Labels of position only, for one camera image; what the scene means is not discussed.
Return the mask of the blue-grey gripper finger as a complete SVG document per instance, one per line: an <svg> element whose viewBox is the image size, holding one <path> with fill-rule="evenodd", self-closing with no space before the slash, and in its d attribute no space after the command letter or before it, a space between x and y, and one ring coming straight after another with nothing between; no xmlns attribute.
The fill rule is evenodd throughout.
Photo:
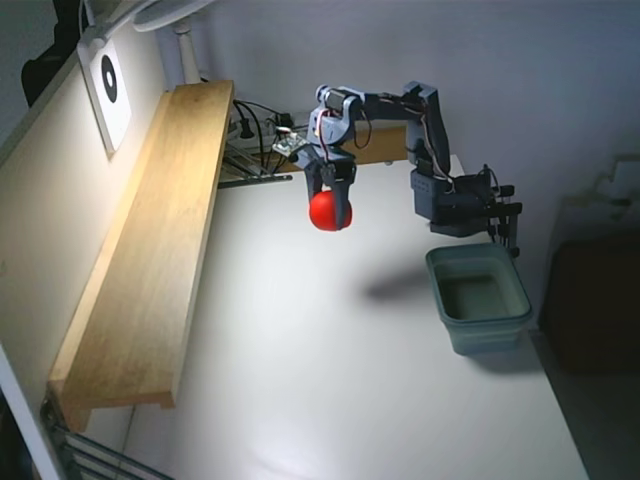
<svg viewBox="0 0 640 480"><path fill-rule="evenodd" d="M308 199L312 200L323 191L323 166L321 164L309 164L304 168Z"/></svg>
<svg viewBox="0 0 640 480"><path fill-rule="evenodd" d="M333 185L334 211L336 227L341 230L347 226L347 217L351 211L349 191L354 183L355 167L339 167Z"/></svg>

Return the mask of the blue-grey gripper body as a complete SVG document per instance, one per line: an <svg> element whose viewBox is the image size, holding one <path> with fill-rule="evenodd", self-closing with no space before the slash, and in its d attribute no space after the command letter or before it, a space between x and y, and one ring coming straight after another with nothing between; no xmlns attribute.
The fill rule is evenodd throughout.
<svg viewBox="0 0 640 480"><path fill-rule="evenodd" d="M314 145L303 147L295 154L294 165L304 172L304 168L309 164L321 164L325 169L332 169L329 178L334 180L339 167L357 169L355 155L338 147L326 149Z"/></svg>

